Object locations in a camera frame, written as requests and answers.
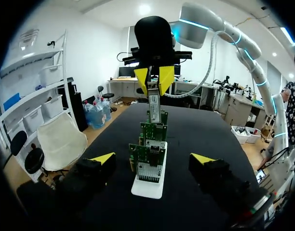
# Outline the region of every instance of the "stack of circuit boards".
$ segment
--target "stack of circuit boards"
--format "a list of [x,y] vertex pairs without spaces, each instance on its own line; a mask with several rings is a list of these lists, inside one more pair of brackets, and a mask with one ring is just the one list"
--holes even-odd
[[159,183],[165,157],[168,113],[161,111],[161,123],[140,123],[139,144],[129,144],[130,163],[139,180]]

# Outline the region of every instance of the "white chair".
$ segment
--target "white chair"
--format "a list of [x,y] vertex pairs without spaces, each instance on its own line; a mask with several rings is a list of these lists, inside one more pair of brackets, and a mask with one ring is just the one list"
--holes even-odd
[[37,129],[38,140],[44,153],[43,168],[59,171],[71,165],[87,148],[86,136],[78,130],[67,113]]

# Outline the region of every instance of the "white storage bin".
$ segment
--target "white storage bin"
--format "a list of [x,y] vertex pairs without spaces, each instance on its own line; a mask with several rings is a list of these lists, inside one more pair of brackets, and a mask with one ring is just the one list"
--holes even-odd
[[247,143],[256,143],[257,140],[261,137],[261,131],[259,129],[256,128],[250,128],[250,127],[245,127],[246,130],[248,131],[250,137],[247,139]]
[[39,126],[44,124],[41,114],[41,106],[29,112],[26,116],[23,117],[23,119],[31,132],[36,131]]
[[44,67],[40,71],[40,84],[48,86],[63,79],[63,67],[61,64]]
[[237,128],[237,126],[231,126],[231,131],[232,133],[235,135],[235,137],[238,139],[238,141],[240,142],[240,144],[245,144],[247,139],[250,137],[248,131],[246,130],[247,135],[243,136],[238,134],[235,129]]
[[11,138],[11,140],[13,140],[14,136],[18,132],[20,132],[20,131],[24,131],[25,133],[27,132],[26,128],[24,127],[24,124],[23,124],[23,118],[21,118],[17,121],[14,121],[14,123],[12,125],[10,125],[9,127],[11,127],[11,129],[9,131],[7,131],[7,134],[9,135],[9,138]]
[[62,113],[62,95],[57,95],[56,97],[53,97],[50,101],[45,102],[43,104],[43,108],[45,110],[45,113],[49,116],[49,118],[53,118],[58,114]]

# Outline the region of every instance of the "computer monitor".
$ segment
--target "computer monitor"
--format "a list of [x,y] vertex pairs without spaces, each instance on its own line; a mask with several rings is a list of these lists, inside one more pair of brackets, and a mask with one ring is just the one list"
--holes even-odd
[[124,66],[119,68],[119,76],[131,76],[135,77],[134,67],[132,66]]

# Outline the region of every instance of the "blue box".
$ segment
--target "blue box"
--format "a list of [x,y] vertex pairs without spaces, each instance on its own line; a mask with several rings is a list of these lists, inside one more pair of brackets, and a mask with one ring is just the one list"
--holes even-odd
[[11,106],[15,105],[19,100],[20,100],[20,95],[19,93],[17,93],[3,104],[4,110],[5,111],[8,110],[9,108],[11,108]]

